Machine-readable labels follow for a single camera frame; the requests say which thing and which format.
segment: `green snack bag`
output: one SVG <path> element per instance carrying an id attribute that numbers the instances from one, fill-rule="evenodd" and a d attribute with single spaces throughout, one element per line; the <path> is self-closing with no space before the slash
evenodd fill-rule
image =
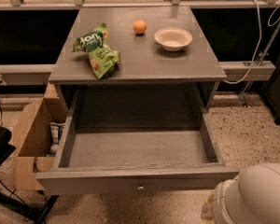
<path id="1" fill-rule="evenodd" d="M 77 38 L 72 51 L 88 52 L 92 71 L 98 79 L 110 77 L 120 63 L 120 52 L 112 51 L 108 46 L 108 31 L 104 23 Z"/>

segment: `cabinet top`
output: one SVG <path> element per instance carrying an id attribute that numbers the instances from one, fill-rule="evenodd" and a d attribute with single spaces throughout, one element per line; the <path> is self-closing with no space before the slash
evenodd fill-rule
<path id="1" fill-rule="evenodd" d="M 133 23 L 137 20 L 147 23 L 144 35 L 134 33 Z M 110 48 L 121 52 L 119 67 L 101 82 L 217 81 L 226 77 L 189 7 L 85 7 L 77 15 L 49 81 L 82 84 L 97 81 L 87 53 L 71 51 L 77 37 L 101 23 L 107 25 Z M 192 43 L 178 52 L 164 50 L 154 39 L 154 34 L 164 27 L 189 31 Z"/>

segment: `open drawer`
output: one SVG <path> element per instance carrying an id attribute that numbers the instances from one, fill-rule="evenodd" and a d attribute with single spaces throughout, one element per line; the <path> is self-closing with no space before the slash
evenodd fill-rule
<path id="1" fill-rule="evenodd" d="M 214 189 L 234 178 L 196 83 L 79 86 L 50 172 L 50 194 Z"/>

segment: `terrazzo floor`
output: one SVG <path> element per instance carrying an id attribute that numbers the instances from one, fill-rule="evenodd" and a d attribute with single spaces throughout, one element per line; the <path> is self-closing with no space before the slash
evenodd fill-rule
<path id="1" fill-rule="evenodd" d="M 11 131 L 22 108 L 32 100 L 3 101 L 3 124 Z M 260 162 L 280 162 L 280 125 L 257 93 L 242 107 L 235 93 L 221 93 L 209 111 L 213 135 L 228 166 L 241 171 Z M 14 158 L 0 167 L 0 179 L 13 190 Z M 9 195 L 0 185 L 0 191 Z M 61 196 L 46 222 L 59 223 L 162 223 L 200 224 L 201 208 L 211 190 Z M 35 191 L 16 192 L 31 206 L 41 206 L 44 197 Z M 0 206 L 0 224 L 33 223 Z"/>

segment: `orange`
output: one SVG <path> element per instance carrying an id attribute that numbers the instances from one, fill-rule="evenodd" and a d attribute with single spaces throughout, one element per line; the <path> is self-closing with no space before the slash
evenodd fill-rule
<path id="1" fill-rule="evenodd" d="M 146 31 L 146 29 L 147 23 L 145 21 L 138 20 L 133 23 L 133 30 L 139 35 L 143 34 Z"/>

